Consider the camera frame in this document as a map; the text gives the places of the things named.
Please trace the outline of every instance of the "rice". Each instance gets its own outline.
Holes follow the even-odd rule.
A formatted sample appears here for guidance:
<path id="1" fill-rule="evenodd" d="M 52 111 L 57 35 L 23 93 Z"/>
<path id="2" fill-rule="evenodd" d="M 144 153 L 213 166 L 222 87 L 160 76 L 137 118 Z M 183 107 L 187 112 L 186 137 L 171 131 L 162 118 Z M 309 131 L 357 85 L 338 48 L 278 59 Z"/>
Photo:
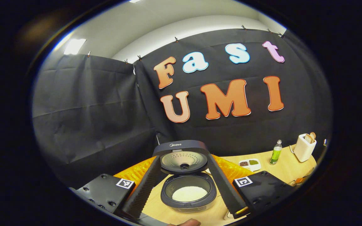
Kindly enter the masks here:
<path id="1" fill-rule="evenodd" d="M 172 194 L 172 199 L 178 202 L 192 202 L 203 198 L 207 191 L 198 186 L 184 186 Z"/>

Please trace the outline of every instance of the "orange letter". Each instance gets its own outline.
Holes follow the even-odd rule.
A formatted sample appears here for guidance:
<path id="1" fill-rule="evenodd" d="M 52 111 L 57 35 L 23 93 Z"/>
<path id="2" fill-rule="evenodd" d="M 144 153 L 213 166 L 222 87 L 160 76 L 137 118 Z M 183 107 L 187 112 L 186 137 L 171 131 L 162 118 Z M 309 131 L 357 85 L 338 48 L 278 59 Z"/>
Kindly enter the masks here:
<path id="1" fill-rule="evenodd" d="M 268 76 L 263 79 L 264 83 L 269 88 L 270 104 L 269 111 L 281 110 L 284 108 L 283 102 L 281 102 L 280 88 L 278 83 L 280 79 L 276 76 Z"/>
<path id="2" fill-rule="evenodd" d="M 175 97 L 180 100 L 181 108 L 182 108 L 182 115 L 178 116 L 174 112 L 174 107 L 172 106 L 172 96 L 163 96 L 160 98 L 160 101 L 164 105 L 165 114 L 167 115 L 168 119 L 176 122 L 176 123 L 183 123 L 189 119 L 191 113 L 189 112 L 188 100 L 186 97 L 188 96 L 187 91 L 182 91 L 175 94 Z"/>
<path id="3" fill-rule="evenodd" d="M 227 95 L 215 84 L 207 84 L 201 87 L 201 91 L 205 93 L 207 99 L 208 120 L 215 120 L 220 117 L 217 112 L 216 105 L 219 107 L 221 113 L 228 117 L 231 110 L 231 105 L 234 103 L 234 110 L 231 112 L 233 116 L 247 116 L 251 113 L 248 108 L 245 96 L 246 81 L 243 79 L 232 80 L 228 86 Z"/>
<path id="4" fill-rule="evenodd" d="M 174 68 L 169 63 L 175 63 L 175 58 L 169 57 L 153 68 L 153 70 L 155 70 L 157 72 L 158 80 L 160 82 L 158 87 L 160 89 L 162 89 L 172 83 L 172 78 L 169 78 L 167 74 L 172 76 L 174 74 Z"/>

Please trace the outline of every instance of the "open lid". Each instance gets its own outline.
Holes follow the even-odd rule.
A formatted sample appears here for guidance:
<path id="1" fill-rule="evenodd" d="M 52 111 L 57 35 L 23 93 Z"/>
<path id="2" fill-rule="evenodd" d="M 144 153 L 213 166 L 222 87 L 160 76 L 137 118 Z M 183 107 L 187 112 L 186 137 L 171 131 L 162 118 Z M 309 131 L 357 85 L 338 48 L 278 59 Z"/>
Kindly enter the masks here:
<path id="1" fill-rule="evenodd" d="M 154 150 L 159 155 L 162 171 L 167 174 L 190 174 L 207 169 L 207 154 L 204 143 L 196 140 L 182 140 L 162 143 Z"/>

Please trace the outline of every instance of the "ceiling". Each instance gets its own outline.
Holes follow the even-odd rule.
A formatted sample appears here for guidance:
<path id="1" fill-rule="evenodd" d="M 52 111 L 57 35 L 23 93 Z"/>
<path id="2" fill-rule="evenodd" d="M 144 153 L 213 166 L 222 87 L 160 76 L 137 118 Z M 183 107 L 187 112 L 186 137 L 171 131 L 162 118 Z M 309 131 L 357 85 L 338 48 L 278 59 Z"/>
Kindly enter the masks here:
<path id="1" fill-rule="evenodd" d="M 113 57 L 153 30 L 180 20 L 209 15 L 262 18 L 258 11 L 235 0 L 127 1 L 77 27 L 68 38 L 87 39 L 80 54 L 87 54 L 90 50 L 95 56 Z"/>

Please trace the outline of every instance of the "finger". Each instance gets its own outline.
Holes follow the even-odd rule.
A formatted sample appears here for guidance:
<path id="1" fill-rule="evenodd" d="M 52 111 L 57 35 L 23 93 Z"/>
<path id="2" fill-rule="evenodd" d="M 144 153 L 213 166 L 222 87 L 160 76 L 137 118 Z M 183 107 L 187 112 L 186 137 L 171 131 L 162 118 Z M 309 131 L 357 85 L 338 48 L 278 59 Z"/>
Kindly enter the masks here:
<path id="1" fill-rule="evenodd" d="M 200 222 L 195 219 L 189 219 L 185 223 L 179 224 L 178 226 L 200 226 Z"/>

